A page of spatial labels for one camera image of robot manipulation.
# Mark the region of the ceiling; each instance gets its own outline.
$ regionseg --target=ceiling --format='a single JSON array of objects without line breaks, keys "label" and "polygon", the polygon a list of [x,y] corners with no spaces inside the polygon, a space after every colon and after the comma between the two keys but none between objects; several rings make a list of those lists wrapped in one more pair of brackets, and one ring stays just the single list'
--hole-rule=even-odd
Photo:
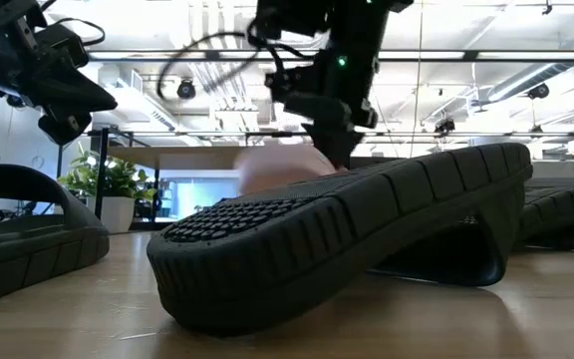
[{"label": "ceiling", "polygon": [[[53,20],[78,17],[102,26],[107,40],[91,48],[91,54],[121,50],[162,52],[180,48],[209,33],[244,29],[255,15],[255,3],[255,0],[59,0],[50,8],[49,15]],[[551,3],[552,12],[543,15],[545,0],[417,0],[403,13],[390,16],[383,50],[574,50],[574,1],[551,0]],[[85,25],[73,29],[84,39],[97,36]],[[325,43],[324,35],[315,39],[288,35],[286,42],[303,49],[316,49]],[[246,50],[249,46],[228,39],[212,41],[200,50],[209,49]],[[161,63],[139,59],[94,63],[92,70],[88,69],[90,76],[107,86],[120,103],[116,111],[100,115],[96,121],[137,132],[164,132],[170,128],[206,132],[298,130],[302,118],[284,114],[280,106],[270,104],[269,91],[263,85],[265,73],[273,71],[269,61],[255,63],[213,93],[202,91],[202,85],[210,77],[220,77],[235,67],[238,63],[234,60],[177,64],[164,81],[164,92],[174,99],[168,102],[154,94]],[[565,72],[552,65],[544,66],[418,63],[414,59],[407,63],[382,63],[370,99],[382,119],[378,130],[432,132],[435,122],[449,117],[456,122],[456,133],[528,132],[534,124],[541,125],[545,132],[572,132],[574,66],[567,66]],[[525,91],[543,81],[532,79],[535,75],[546,75],[545,84],[551,92],[548,98],[531,101],[523,97]],[[193,79],[198,90],[195,99],[181,101],[175,95],[183,78]],[[502,101],[484,106],[484,112],[471,105],[471,100],[490,99],[492,91],[501,89],[510,91],[503,93],[507,95]],[[409,136],[369,138],[372,144],[361,147],[361,152],[415,156],[435,148],[467,146],[471,137],[437,141],[418,136],[414,138],[417,145],[413,153],[410,139]],[[540,153],[574,152],[574,140],[567,137],[521,140],[534,143],[531,149],[536,152],[539,149]],[[188,141],[187,137],[154,134],[144,141],[165,146],[241,143],[234,137]]]}]

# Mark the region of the pink object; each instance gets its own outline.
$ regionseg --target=pink object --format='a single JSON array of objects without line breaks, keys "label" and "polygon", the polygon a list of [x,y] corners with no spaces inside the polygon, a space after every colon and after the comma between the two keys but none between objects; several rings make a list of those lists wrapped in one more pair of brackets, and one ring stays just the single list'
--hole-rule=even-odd
[{"label": "pink object", "polygon": [[323,154],[308,145],[250,148],[236,159],[235,167],[240,172],[240,194],[250,194],[336,172]]}]

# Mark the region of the white plant pot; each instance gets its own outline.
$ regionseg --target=white plant pot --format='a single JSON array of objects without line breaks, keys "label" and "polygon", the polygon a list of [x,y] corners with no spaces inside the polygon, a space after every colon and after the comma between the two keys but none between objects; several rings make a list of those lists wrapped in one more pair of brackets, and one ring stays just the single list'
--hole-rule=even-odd
[{"label": "white plant pot", "polygon": [[[88,208],[94,212],[95,197],[88,197]],[[110,233],[124,233],[130,229],[135,216],[135,200],[127,197],[104,197],[101,223]]]}]

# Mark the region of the potted plant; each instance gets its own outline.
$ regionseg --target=potted plant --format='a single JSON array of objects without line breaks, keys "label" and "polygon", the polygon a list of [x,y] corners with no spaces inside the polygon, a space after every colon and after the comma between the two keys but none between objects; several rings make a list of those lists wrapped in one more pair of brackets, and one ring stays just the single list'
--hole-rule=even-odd
[{"label": "potted plant", "polygon": [[[86,198],[88,208],[94,211],[98,190],[99,154],[86,151],[79,145],[79,157],[74,159],[70,166],[70,172],[61,177],[59,183]],[[135,214],[135,200],[152,200],[155,190],[143,188],[147,181],[145,171],[137,171],[134,164],[112,157],[108,157],[106,161],[105,178],[101,222],[110,233],[126,232]]]}]

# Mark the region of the green led light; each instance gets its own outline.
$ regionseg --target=green led light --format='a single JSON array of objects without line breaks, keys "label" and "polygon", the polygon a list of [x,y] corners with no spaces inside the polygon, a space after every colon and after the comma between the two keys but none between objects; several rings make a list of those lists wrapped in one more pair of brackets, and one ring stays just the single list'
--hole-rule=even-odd
[{"label": "green led light", "polygon": [[347,66],[347,56],[341,56],[338,58],[338,66],[345,67]]}]

